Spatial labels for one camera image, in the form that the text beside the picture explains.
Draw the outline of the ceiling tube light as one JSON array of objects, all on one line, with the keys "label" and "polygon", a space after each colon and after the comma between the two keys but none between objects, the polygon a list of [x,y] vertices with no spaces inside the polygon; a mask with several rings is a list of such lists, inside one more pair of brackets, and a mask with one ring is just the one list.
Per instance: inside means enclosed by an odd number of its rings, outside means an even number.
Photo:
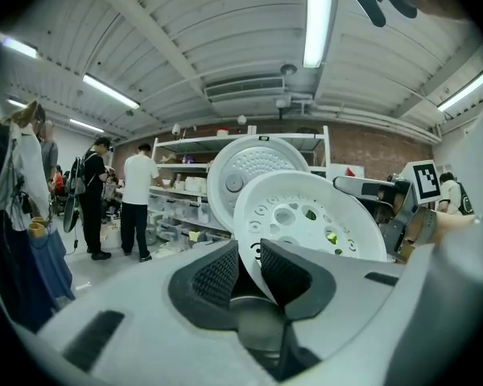
[{"label": "ceiling tube light", "polygon": [[328,38],[332,0],[307,0],[303,67],[318,68]]},{"label": "ceiling tube light", "polygon": [[450,109],[453,105],[457,104],[458,102],[462,101],[464,98],[468,97],[470,94],[478,90],[483,85],[483,72],[477,76],[474,80],[469,82],[466,86],[464,86],[461,90],[459,90],[456,94],[449,97],[442,103],[437,106],[437,109],[443,113],[447,109]]},{"label": "ceiling tube light", "polygon": [[87,84],[88,86],[105,94],[106,96],[111,97],[116,101],[122,103],[129,109],[138,109],[140,107],[140,104],[137,101],[134,101],[133,99],[125,96],[121,92],[115,90],[114,88],[111,88],[107,84],[102,83],[101,81],[89,74],[84,74],[82,77],[82,81],[84,84]]},{"label": "ceiling tube light", "polygon": [[6,37],[2,41],[2,45],[3,47],[7,47],[8,49],[11,49],[12,51],[18,52],[29,58],[32,58],[32,59],[37,58],[37,50],[34,47],[29,46],[25,43],[22,43],[16,39]]},{"label": "ceiling tube light", "polygon": [[85,129],[88,129],[88,130],[91,130],[95,133],[104,133],[104,130],[103,129],[100,129],[100,128],[97,128],[93,125],[89,125],[87,123],[84,123],[84,122],[81,122],[81,121],[78,121],[78,120],[75,120],[75,119],[69,119],[69,122],[73,125],[77,125],[77,126],[80,126],[80,127],[83,127]]}]

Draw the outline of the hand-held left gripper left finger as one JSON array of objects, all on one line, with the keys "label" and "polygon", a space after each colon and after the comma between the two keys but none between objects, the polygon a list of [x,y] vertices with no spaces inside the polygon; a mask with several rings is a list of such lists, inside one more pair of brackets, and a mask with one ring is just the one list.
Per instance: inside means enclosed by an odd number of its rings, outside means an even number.
[{"label": "hand-held left gripper left finger", "polygon": [[117,273],[39,332],[70,386],[266,386],[229,304],[237,243],[207,244]]}]

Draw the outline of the black oval floor fan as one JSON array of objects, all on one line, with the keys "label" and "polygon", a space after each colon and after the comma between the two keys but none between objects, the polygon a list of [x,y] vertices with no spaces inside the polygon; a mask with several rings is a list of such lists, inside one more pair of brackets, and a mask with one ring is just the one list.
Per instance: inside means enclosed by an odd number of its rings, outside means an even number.
[{"label": "black oval floor fan", "polygon": [[76,157],[70,170],[67,182],[68,198],[64,207],[63,226],[66,233],[70,233],[76,225],[79,216],[78,191],[81,186],[81,159]]}]

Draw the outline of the person's right forearm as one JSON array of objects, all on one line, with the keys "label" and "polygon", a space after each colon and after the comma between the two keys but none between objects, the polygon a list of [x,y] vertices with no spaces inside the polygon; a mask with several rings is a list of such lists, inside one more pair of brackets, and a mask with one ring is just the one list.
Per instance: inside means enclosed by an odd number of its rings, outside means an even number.
[{"label": "person's right forearm", "polygon": [[439,244],[448,233],[476,224],[481,219],[476,214],[457,216],[441,211],[434,211],[434,214],[436,215],[436,225],[428,239],[430,244]]}]

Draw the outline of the row of clear storage bins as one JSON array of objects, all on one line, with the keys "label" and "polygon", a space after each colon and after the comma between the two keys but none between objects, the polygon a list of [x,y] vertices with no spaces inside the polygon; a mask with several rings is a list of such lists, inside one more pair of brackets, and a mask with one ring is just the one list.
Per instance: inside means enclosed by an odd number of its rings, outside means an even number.
[{"label": "row of clear storage bins", "polygon": [[162,240],[170,250],[183,252],[195,244],[230,240],[229,232],[216,219],[205,197],[151,190],[148,232]]}]

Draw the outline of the white metal shelving rack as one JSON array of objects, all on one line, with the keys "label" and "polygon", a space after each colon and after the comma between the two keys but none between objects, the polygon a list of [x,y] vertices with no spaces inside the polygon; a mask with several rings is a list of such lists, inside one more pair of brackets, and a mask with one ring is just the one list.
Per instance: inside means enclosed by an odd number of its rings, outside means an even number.
[{"label": "white metal shelving rack", "polygon": [[[256,127],[251,126],[246,134],[229,134],[226,137],[210,136],[202,138],[179,139],[169,142],[155,142],[154,156],[159,172],[170,175],[167,187],[151,187],[166,193],[200,196],[207,200],[208,169],[217,154],[230,142],[250,135],[259,135]],[[328,128],[319,133],[266,133],[276,136],[294,146],[307,161],[309,172],[326,176],[330,166],[330,144]]]}]

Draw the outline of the white perforated lid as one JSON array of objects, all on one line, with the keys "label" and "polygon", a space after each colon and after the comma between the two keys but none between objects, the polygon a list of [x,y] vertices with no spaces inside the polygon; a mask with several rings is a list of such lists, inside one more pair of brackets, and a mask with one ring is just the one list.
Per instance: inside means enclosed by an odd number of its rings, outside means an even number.
[{"label": "white perforated lid", "polygon": [[269,298],[274,294],[262,276],[262,239],[343,257],[387,260],[381,231],[366,208],[327,179],[299,170],[252,179],[237,198],[233,235],[247,272]]}]

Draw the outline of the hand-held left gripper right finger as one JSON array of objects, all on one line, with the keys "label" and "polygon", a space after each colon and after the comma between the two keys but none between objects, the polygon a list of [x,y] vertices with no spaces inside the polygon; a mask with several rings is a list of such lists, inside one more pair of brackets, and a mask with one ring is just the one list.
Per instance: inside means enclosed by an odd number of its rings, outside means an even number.
[{"label": "hand-held left gripper right finger", "polygon": [[271,383],[383,383],[413,311],[410,265],[263,239],[261,275],[286,318]]}]

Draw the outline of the dark blue rice cooker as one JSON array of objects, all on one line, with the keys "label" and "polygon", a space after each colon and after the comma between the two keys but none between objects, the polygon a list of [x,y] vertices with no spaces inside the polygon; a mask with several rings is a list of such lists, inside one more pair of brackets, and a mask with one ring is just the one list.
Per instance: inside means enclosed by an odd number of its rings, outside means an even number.
[{"label": "dark blue rice cooker", "polygon": [[213,159],[206,182],[208,204],[228,232],[234,230],[234,209],[242,190],[259,175],[277,170],[310,171],[301,153],[276,136],[239,138]]}]

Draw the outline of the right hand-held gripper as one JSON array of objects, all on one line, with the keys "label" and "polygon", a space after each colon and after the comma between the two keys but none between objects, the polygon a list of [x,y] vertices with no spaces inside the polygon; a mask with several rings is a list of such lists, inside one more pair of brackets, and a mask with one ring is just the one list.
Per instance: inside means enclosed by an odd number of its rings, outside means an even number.
[{"label": "right hand-held gripper", "polygon": [[430,205],[441,196],[440,183],[432,160],[409,162],[387,182],[350,176],[337,176],[332,185],[358,199],[378,199],[380,229],[387,256],[404,262],[405,244],[425,244],[436,222]]}]

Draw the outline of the blue covered stand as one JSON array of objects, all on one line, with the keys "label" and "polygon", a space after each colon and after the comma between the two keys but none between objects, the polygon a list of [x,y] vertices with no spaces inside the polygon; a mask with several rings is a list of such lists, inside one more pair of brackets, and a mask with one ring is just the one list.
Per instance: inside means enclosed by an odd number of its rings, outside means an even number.
[{"label": "blue covered stand", "polygon": [[42,237],[30,237],[30,248],[41,282],[49,298],[61,307],[75,299],[72,292],[72,273],[65,261],[66,248],[54,224]]}]

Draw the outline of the ceiling air vent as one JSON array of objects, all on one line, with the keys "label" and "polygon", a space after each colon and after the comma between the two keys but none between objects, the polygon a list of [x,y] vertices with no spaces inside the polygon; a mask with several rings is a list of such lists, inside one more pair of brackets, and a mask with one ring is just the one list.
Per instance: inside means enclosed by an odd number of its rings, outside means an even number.
[{"label": "ceiling air vent", "polygon": [[279,95],[285,91],[285,80],[277,76],[259,76],[209,85],[204,95],[210,102],[246,97]]}]

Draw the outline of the shiny metal bowl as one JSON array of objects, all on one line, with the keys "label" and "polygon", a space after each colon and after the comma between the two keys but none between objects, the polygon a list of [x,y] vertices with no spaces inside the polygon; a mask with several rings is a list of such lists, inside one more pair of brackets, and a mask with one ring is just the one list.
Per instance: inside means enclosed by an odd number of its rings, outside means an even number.
[{"label": "shiny metal bowl", "polygon": [[286,318],[271,300],[255,296],[234,298],[229,311],[237,320],[237,335],[246,349],[259,353],[280,351]]}]

